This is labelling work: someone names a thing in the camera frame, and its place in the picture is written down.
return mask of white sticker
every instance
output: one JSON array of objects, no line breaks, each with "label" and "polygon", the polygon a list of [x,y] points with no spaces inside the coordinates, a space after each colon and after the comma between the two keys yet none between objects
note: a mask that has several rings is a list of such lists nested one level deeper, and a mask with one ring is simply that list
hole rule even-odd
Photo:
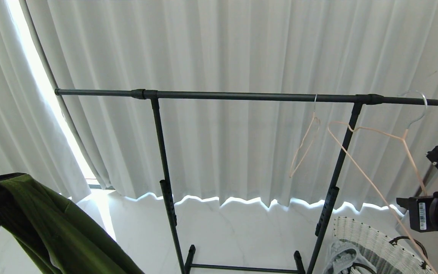
[{"label": "white sticker", "polygon": [[427,230],[427,219],[425,217],[425,203],[419,203],[420,230]]}]

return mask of curtain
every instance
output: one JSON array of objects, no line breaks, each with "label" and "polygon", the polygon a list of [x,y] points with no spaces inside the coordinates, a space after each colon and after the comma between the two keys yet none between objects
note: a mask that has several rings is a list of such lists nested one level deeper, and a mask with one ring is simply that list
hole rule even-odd
[{"label": "curtain", "polygon": [[29,173],[79,201],[90,194],[89,186],[40,92],[19,30],[6,2],[0,0],[0,175]]},{"label": "curtain", "polygon": [[[438,98],[438,2],[21,1],[48,71],[63,89],[283,92]],[[137,198],[163,179],[149,101],[63,97],[84,154],[103,187]],[[175,201],[325,198],[339,147],[326,130],[351,104],[316,104],[319,135],[296,174],[288,171],[313,103],[160,100]],[[402,135],[421,106],[366,106],[358,125]],[[333,125],[342,139],[345,127]],[[410,127],[424,173],[438,145],[438,107]],[[356,133],[349,150],[388,201],[418,188],[397,140]],[[339,204],[382,205],[346,160]]]}]

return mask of gray towel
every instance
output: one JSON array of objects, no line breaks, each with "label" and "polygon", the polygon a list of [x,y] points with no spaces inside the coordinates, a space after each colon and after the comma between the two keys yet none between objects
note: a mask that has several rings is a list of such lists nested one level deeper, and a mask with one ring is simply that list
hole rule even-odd
[{"label": "gray towel", "polygon": [[[366,265],[376,272],[376,267],[361,255],[355,245],[336,240],[330,245],[328,250],[327,266],[323,274],[347,274],[349,272],[348,268],[353,263]],[[362,274],[369,273],[368,270],[363,268],[358,268],[358,271]]]}]

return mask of green cloth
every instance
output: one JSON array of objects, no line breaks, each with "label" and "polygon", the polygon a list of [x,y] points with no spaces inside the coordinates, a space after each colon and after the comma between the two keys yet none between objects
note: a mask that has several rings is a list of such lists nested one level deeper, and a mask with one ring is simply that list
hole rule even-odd
[{"label": "green cloth", "polygon": [[0,206],[2,226],[43,273],[143,273],[92,218],[30,175],[0,186],[14,198]]}]

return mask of wire hanger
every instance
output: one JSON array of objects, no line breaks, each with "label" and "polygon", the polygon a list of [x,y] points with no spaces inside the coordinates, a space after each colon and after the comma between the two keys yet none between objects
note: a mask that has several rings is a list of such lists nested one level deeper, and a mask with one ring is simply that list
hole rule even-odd
[{"label": "wire hanger", "polygon": [[[410,91],[405,92],[405,93],[403,93],[401,96],[406,95],[406,94],[408,94],[409,92],[410,92]],[[410,128],[410,126],[411,126],[413,123],[415,123],[416,121],[422,119],[422,118],[425,116],[425,113],[426,113],[426,110],[427,110],[427,106],[428,106],[428,104],[427,104],[427,99],[426,99],[425,95],[422,94],[421,92],[418,92],[418,91],[416,91],[416,92],[419,93],[419,94],[423,97],[423,99],[424,99],[424,111],[423,111],[423,113],[422,113],[422,115],[421,115],[420,117],[418,117],[418,118],[416,118],[415,120],[412,120],[412,121],[410,121],[410,123],[408,123],[408,125],[407,125],[407,127],[406,127],[406,130],[405,130],[405,132],[403,133],[403,136],[402,136],[402,137],[398,137],[398,136],[395,136],[395,135],[388,134],[387,132],[383,132],[383,131],[381,131],[381,130],[377,130],[377,129],[374,129],[374,128],[363,127],[363,126],[360,126],[360,127],[357,127],[357,128],[354,128],[354,129],[353,129],[353,128],[351,128],[351,127],[349,126],[348,123],[344,123],[344,122],[340,122],[340,121],[331,121],[330,123],[328,123],[328,125],[327,125],[327,131],[328,131],[329,134],[334,138],[334,140],[336,141],[336,143],[337,143],[339,146],[341,146],[341,149],[342,149],[342,150],[346,153],[346,155],[351,159],[351,161],[352,161],[352,162],[354,163],[354,165],[358,168],[358,170],[363,174],[363,176],[368,180],[368,182],[370,182],[370,184],[374,187],[375,191],[376,191],[376,192],[378,193],[378,195],[382,198],[382,200],[384,201],[384,203],[386,204],[386,206],[388,206],[388,208],[389,208],[391,214],[395,217],[395,219],[397,220],[398,224],[403,228],[403,231],[404,231],[404,232],[407,234],[407,236],[410,238],[410,241],[414,244],[414,246],[415,246],[415,248],[417,249],[417,251],[419,252],[419,254],[420,254],[420,255],[423,257],[423,259],[427,262],[427,264],[429,265],[429,267],[431,267],[431,269],[433,270],[433,272],[434,272],[435,274],[437,274],[437,272],[435,271],[433,265],[429,262],[429,260],[428,260],[427,257],[424,255],[424,253],[421,251],[421,249],[419,248],[419,246],[415,243],[415,239],[414,239],[414,238],[412,237],[412,235],[408,232],[408,229],[407,229],[407,228],[405,227],[405,225],[403,225],[402,222],[399,220],[399,218],[398,218],[398,216],[397,216],[395,210],[394,210],[393,208],[391,208],[391,206],[389,205],[389,203],[388,203],[388,202],[386,201],[386,199],[384,198],[383,194],[379,191],[379,189],[376,187],[376,185],[372,182],[372,180],[370,179],[370,177],[368,177],[368,175],[366,175],[366,173],[362,170],[362,168],[358,165],[358,163],[353,159],[353,157],[351,156],[351,154],[347,151],[346,148],[344,148],[344,147],[342,146],[341,142],[340,142],[340,141],[334,136],[334,134],[333,134],[332,131],[330,130],[330,125],[331,125],[332,123],[338,123],[338,124],[344,124],[344,125],[347,125],[347,126],[348,126],[348,129],[351,130],[352,132],[356,132],[356,131],[358,131],[358,130],[360,130],[360,129],[366,129],[366,130],[371,130],[371,131],[374,131],[374,132],[378,132],[378,133],[381,133],[381,134],[386,135],[386,136],[388,136],[388,137],[391,137],[391,138],[395,138],[395,139],[400,140],[400,141],[403,143],[403,147],[405,148],[405,152],[407,153],[407,156],[408,156],[408,158],[409,158],[409,160],[410,160],[410,163],[411,163],[412,167],[413,167],[414,170],[415,170],[415,173],[416,173],[416,175],[417,175],[417,179],[418,179],[418,181],[419,181],[420,187],[421,187],[422,191],[424,192],[424,194],[427,196],[427,195],[428,195],[428,194],[427,194],[427,189],[426,189],[425,184],[424,184],[424,182],[423,182],[423,180],[422,180],[422,178],[421,178],[421,176],[420,176],[420,174],[419,174],[419,170],[418,170],[417,166],[415,165],[415,161],[413,160],[412,154],[410,153],[410,150],[408,149],[408,145],[406,144],[406,141],[405,141],[406,136],[407,136],[407,134],[408,134],[408,129]]]},{"label": "wire hanger", "polygon": [[[312,114],[312,120],[311,123],[309,124],[309,127],[307,128],[307,131],[305,132],[304,137],[302,138],[302,142],[300,142],[300,146],[297,148],[297,151],[295,151],[295,155],[294,155],[294,159],[292,160],[292,164],[290,165],[290,172],[289,172],[289,177],[292,178],[292,176],[295,174],[295,172],[297,171],[298,167],[300,166],[300,164],[302,163],[302,161],[304,160],[305,156],[307,155],[307,153],[309,152],[310,147],[312,146],[313,142],[315,141],[317,134],[319,133],[319,129],[320,129],[320,119],[315,115],[315,106],[317,104],[317,94],[315,95],[315,98],[313,100],[313,114]],[[302,158],[300,159],[300,161],[298,162],[297,166],[294,168],[294,164],[295,164],[295,160],[297,160],[297,156],[298,153],[300,151],[300,149],[302,148],[302,146],[304,145],[304,141],[307,137],[307,134],[309,134],[310,128],[313,124],[313,122],[317,123],[317,130],[315,131],[315,134],[309,144],[309,146],[307,147],[307,150],[305,151],[305,153],[303,154]]]}]

